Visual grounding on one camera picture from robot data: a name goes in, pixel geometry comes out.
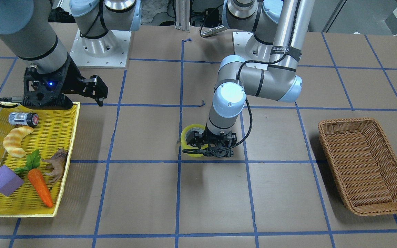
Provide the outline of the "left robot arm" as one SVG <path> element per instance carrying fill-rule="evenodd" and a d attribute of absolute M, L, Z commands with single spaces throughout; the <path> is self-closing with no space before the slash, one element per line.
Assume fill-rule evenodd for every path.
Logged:
<path fill-rule="evenodd" d="M 313 0 L 226 0 L 223 23 L 252 33 L 246 56 L 229 55 L 219 67 L 208 120 L 181 133 L 182 152 L 191 157 L 232 157 L 233 126 L 247 96 L 294 102 L 302 90 L 296 69 L 315 2 Z"/>

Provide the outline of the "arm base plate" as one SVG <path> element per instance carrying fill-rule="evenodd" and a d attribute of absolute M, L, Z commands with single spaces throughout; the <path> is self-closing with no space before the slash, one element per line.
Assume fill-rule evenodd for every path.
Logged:
<path fill-rule="evenodd" d="M 268 62 L 272 45 L 257 41 L 253 33 L 233 32 L 234 53 L 246 60 Z"/>
<path fill-rule="evenodd" d="M 77 31 L 70 56 L 77 67 L 126 69 L 133 32 L 110 30 L 98 39 L 82 38 Z"/>

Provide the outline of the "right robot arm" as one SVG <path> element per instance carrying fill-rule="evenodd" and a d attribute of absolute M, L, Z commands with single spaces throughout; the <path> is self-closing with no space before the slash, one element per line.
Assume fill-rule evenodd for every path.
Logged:
<path fill-rule="evenodd" d="M 1 108 L 19 105 L 29 109 L 68 110 L 68 94 L 95 100 L 102 107 L 108 87 L 99 75 L 83 77 L 66 47 L 49 23 L 51 0 L 0 0 L 0 39 L 27 63 L 23 76 L 24 94 L 0 97 Z M 140 0 L 71 0 L 70 9 L 79 37 L 89 55 L 100 55 L 91 45 L 102 42 L 103 53 L 117 43 L 114 30 L 137 31 L 141 24 Z"/>

